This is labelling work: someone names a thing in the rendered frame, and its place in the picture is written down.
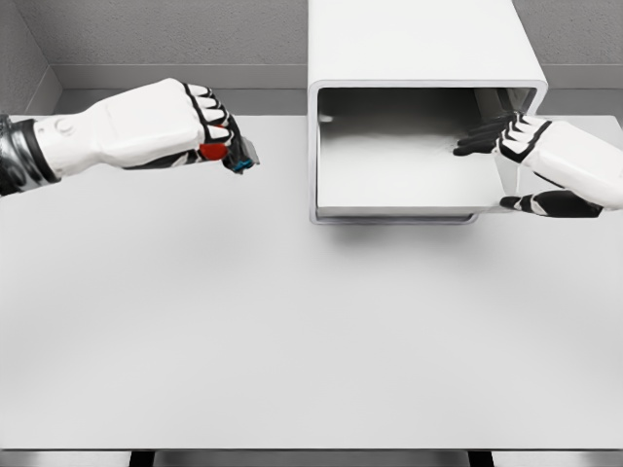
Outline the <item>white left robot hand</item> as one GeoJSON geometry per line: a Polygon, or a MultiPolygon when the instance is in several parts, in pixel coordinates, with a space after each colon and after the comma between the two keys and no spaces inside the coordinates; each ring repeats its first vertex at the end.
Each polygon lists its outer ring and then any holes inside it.
{"type": "Polygon", "coordinates": [[[172,78],[105,98],[86,112],[102,162],[126,170],[220,162],[204,159],[200,145],[229,147],[242,137],[212,89],[172,78]]]}

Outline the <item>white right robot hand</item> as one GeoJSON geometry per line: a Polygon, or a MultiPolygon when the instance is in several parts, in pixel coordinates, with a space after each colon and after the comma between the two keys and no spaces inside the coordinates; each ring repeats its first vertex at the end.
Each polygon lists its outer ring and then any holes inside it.
{"type": "Polygon", "coordinates": [[[504,197],[508,210],[562,219],[623,210],[623,150],[566,121],[508,113],[469,130],[453,154],[501,155],[557,187],[504,197]]]}

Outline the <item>white cabinet drawer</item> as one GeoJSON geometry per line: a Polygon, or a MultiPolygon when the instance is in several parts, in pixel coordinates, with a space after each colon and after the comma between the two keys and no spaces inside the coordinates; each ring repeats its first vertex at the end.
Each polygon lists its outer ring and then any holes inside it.
{"type": "Polygon", "coordinates": [[[314,210],[348,218],[469,217],[517,186],[511,162],[454,155],[474,126],[510,110],[495,88],[325,88],[317,94],[314,210]]]}

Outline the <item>white tabletop storage cabinet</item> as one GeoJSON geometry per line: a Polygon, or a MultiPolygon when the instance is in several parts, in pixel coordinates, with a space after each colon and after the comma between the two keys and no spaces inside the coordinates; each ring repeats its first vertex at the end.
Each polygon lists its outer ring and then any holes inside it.
{"type": "Polygon", "coordinates": [[[444,223],[469,217],[320,220],[314,210],[317,94],[325,88],[495,88],[534,113],[548,90],[513,0],[309,0],[311,219],[317,224],[444,223]]]}

